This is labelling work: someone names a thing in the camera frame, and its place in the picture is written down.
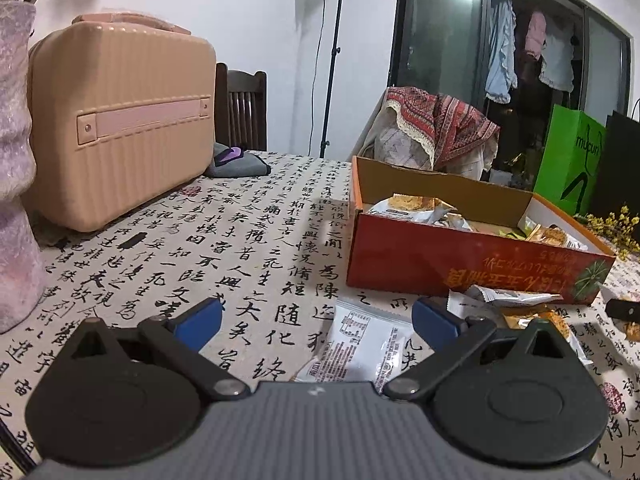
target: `patterned scarf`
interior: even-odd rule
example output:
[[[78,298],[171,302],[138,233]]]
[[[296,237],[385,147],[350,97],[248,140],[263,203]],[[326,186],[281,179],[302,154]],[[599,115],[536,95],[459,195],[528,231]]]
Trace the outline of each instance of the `patterned scarf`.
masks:
[[[398,127],[420,143],[434,170],[500,133],[497,124],[459,99],[412,86],[389,88],[385,106],[396,111]]]

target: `table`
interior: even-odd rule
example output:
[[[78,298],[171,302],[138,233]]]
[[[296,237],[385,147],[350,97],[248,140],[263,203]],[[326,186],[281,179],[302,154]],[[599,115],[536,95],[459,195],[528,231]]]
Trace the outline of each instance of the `table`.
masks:
[[[47,288],[35,311],[0,336],[0,416],[38,460],[24,423],[30,392],[76,326],[99,316],[134,326],[176,316],[209,296],[225,305],[220,332],[201,354],[252,387],[288,381],[319,351],[338,296],[410,316],[415,297],[344,283],[350,246],[350,164],[268,153],[270,176],[196,179],[95,234],[36,226]],[[146,233],[144,239],[135,237]],[[607,285],[640,300],[640,264],[617,261]],[[606,384],[612,406],[595,458],[618,480],[640,471],[640,345],[592,307],[561,306]],[[402,368],[431,350],[407,342]],[[0,480],[20,471],[0,455]]]

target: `pink suitcase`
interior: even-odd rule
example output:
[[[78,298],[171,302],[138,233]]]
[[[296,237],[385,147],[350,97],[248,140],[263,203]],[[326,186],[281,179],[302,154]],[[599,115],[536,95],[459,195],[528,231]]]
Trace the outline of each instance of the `pink suitcase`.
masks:
[[[215,74],[207,41],[140,14],[79,16],[37,43],[26,207],[90,232],[201,174]]]

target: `hanging clothes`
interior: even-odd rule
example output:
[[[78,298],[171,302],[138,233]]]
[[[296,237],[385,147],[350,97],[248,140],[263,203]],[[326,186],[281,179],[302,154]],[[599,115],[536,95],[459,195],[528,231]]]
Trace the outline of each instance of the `hanging clothes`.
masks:
[[[542,47],[546,39],[546,19],[545,15],[536,10],[529,20],[529,30],[524,42],[524,51],[537,60],[540,59]]]
[[[574,58],[574,46],[571,44],[573,35],[572,22],[560,27],[551,17],[546,16],[546,40],[542,48],[540,81],[555,90],[569,93],[574,91],[574,69],[571,66]]]
[[[484,90],[486,96],[501,104],[511,101],[509,90],[518,87],[514,70],[516,15],[512,0],[492,0],[490,13],[489,75]]]

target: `suitcase handle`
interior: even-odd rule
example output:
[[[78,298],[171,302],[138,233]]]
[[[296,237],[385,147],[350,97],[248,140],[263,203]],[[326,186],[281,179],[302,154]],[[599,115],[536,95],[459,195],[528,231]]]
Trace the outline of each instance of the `suitcase handle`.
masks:
[[[145,27],[167,30],[168,32],[191,35],[191,31],[186,28],[178,27],[178,25],[174,25],[173,23],[136,12],[96,12],[95,14],[80,14],[80,16],[77,16],[71,23],[78,22],[135,23],[137,25],[144,25]]]

